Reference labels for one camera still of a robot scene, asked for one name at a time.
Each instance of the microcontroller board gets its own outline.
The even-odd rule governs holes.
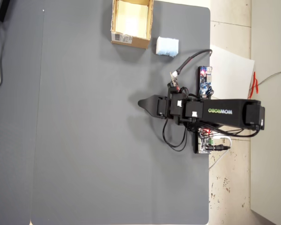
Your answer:
[[[199,67],[199,96],[201,98],[207,98],[207,94],[211,89],[211,73],[212,73],[212,67]]]

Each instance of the tiled floor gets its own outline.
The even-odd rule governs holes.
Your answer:
[[[165,0],[198,5],[197,0]],[[251,57],[251,0],[202,0],[211,11],[211,44]],[[212,165],[223,154],[209,156]],[[209,171],[209,224],[272,224],[250,209],[250,139],[237,138]]]

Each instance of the blue sponge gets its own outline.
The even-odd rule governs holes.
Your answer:
[[[179,51],[179,40],[172,38],[158,37],[156,45],[157,55],[168,55],[175,57]]]

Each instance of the cardboard box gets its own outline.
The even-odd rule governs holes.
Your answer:
[[[154,0],[113,0],[111,42],[148,48]]]

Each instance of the red paper cutout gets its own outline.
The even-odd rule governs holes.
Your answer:
[[[256,79],[256,93],[258,94],[258,80]]]
[[[256,72],[254,72],[254,76],[253,76],[253,84],[251,87],[251,94],[249,96],[249,99],[251,99],[252,95],[253,95],[253,91],[254,91],[254,87],[255,87],[255,80],[256,80]]]

